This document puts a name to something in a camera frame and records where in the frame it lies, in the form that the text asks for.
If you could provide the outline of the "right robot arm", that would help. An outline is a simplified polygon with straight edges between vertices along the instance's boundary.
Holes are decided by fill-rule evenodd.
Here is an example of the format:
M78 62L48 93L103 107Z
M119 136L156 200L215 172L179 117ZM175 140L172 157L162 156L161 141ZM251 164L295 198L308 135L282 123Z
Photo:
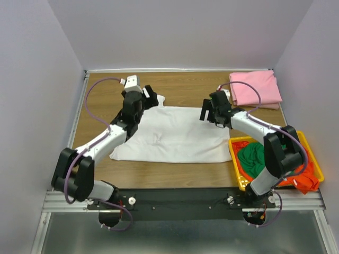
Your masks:
M244 202L249 207L258 206L285 178L302 174L308 166L307 152L295 128L270 124L240 107L232 107L221 90L203 100L200 120L238 130L263 145L264 169L245 188Z

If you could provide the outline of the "white t shirt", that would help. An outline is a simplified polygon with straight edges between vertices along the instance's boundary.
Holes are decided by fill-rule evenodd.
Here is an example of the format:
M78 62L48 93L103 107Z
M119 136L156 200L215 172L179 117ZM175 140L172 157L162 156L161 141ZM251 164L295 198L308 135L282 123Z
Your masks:
M196 107L159 105L146 110L138 130L126 143L116 147L110 159L164 163L221 163L231 160L230 132L199 119Z

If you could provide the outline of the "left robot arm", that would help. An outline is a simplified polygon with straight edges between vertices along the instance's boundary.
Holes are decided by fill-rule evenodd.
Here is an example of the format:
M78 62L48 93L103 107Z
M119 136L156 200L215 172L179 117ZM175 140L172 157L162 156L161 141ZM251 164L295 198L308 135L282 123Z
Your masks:
M61 151L51 185L65 195L69 204L86 199L99 199L106 209L114 208L118 197L115 186L95 180L95 167L117 146L127 142L138 130L145 110L158 105L157 94L146 85L141 92L122 92L122 109L105 131L76 149Z

